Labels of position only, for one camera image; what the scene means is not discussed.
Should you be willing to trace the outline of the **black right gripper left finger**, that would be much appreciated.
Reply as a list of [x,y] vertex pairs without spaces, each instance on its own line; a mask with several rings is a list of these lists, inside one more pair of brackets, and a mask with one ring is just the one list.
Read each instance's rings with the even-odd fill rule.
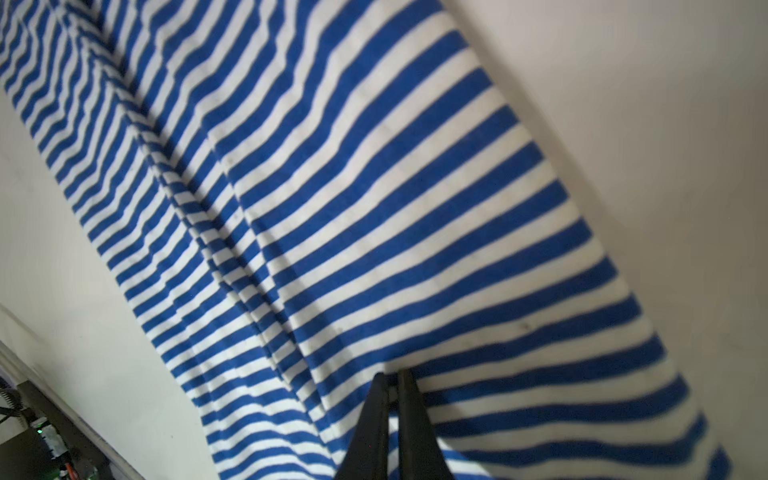
[[336,480],[388,478],[389,386],[377,373],[366,396],[353,438]]

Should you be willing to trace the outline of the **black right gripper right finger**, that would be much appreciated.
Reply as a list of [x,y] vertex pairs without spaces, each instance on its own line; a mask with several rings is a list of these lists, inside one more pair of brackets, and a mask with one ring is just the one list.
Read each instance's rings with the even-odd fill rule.
[[400,478],[453,480],[413,374],[400,370],[397,380]]

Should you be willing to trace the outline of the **blue white striped tank top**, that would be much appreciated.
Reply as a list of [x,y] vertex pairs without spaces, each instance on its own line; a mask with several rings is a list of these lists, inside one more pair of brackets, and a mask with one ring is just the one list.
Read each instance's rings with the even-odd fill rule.
[[223,479],[325,479],[410,369],[458,479],[725,479],[437,1],[5,1],[1,86]]

